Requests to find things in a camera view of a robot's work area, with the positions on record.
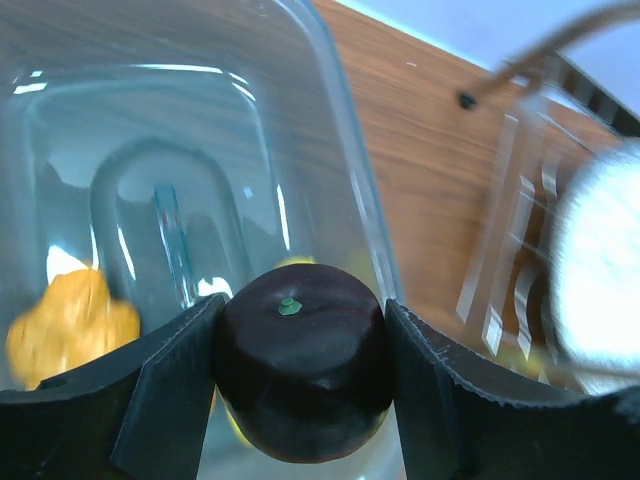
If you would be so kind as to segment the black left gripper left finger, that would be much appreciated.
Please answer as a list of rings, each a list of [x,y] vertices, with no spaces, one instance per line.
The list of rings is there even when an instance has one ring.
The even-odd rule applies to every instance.
[[[214,392],[211,295],[138,340],[1,393],[4,479],[193,479]]]

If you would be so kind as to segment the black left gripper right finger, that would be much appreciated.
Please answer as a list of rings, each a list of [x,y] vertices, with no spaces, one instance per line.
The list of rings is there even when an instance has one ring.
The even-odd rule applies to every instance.
[[[408,478],[638,478],[638,388],[585,396],[530,380],[395,300],[385,320]]]

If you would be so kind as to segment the orange fake food piece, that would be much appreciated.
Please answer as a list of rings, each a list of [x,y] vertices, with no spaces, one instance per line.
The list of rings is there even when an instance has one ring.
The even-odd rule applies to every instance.
[[[34,390],[140,334],[137,310],[111,296],[101,271],[85,268],[54,278],[40,302],[12,323],[5,352],[13,379]]]

